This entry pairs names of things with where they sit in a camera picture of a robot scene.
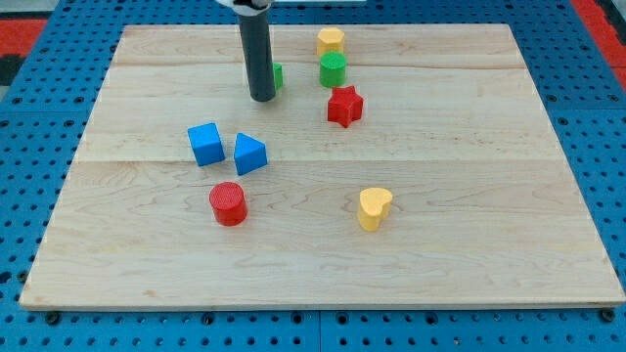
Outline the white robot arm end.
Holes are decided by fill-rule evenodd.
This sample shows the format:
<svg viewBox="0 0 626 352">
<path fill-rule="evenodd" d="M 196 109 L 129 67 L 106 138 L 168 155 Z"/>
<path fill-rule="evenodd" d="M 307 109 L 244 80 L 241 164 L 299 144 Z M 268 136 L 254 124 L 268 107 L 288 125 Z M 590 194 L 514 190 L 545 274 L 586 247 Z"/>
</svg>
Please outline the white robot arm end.
<svg viewBox="0 0 626 352">
<path fill-rule="evenodd" d="M 232 9 L 237 15 L 254 17 L 269 10 L 273 0 L 216 0 L 222 6 Z"/>
</svg>

